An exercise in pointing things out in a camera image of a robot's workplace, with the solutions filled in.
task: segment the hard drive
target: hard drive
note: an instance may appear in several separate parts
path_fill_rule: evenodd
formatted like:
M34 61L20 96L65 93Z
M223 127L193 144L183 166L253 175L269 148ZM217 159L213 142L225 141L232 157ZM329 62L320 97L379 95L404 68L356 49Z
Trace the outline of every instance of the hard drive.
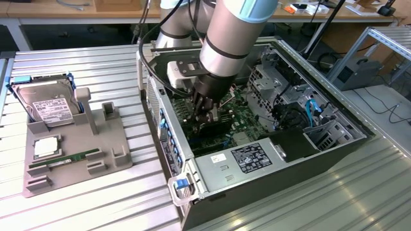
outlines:
M56 127L72 123L72 116L81 112L70 74L14 77L8 88L22 104L30 122L44 121L48 127Z

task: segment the blue latch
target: blue latch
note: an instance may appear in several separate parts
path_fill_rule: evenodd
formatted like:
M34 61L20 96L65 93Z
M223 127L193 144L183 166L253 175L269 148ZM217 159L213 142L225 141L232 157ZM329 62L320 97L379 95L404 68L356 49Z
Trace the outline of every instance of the blue latch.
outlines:
M161 119L161 121L160 121L160 128L164 128L164 125L165 125L165 119Z
M176 180L176 181L173 182L173 187L175 187L176 189L183 189L183 188L185 188L185 187L188 187L188 186L189 186L189 183L188 183L188 180L187 180L187 179Z
M14 77L14 84L20 84L20 83L29 83L32 81L32 77L30 76L17 76Z

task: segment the power supply label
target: power supply label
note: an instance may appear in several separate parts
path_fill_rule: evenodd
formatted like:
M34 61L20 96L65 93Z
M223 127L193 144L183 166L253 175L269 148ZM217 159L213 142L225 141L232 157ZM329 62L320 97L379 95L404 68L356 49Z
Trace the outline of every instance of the power supply label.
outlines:
M237 161L243 173L249 173L268 165L272 165L272 162L259 143L237 148L232 150L231 153Z
M33 102L33 106L46 124L72 119L65 98Z

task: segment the robotic arm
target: robotic arm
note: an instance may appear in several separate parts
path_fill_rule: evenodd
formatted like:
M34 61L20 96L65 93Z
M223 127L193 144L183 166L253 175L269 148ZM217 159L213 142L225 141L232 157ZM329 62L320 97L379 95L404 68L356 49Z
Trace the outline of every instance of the robotic arm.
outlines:
M193 0L192 3L191 12L199 13L196 25L201 29L207 28L200 51L200 66L208 72L196 78L192 102L195 116L201 121L212 122L219 119L216 108L228 93L265 22L275 12L277 0L217 0L215 5L211 0ZM189 38L191 25L173 24L181 22L181 15L188 16L188 13L183 13L187 10L187 1L184 4L177 10L180 13L173 15L169 23L161 27L157 44L163 47L188 45L184 41Z

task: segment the motherboard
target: motherboard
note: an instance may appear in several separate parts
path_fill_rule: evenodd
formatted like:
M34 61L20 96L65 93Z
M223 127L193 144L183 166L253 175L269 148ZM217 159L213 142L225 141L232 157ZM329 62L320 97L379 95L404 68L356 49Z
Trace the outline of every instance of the motherboard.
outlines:
M193 118L191 99L171 98L172 107L196 157L256 141L267 128L257 121L247 106L245 93L235 86L224 96L219 107L221 119L205 129Z

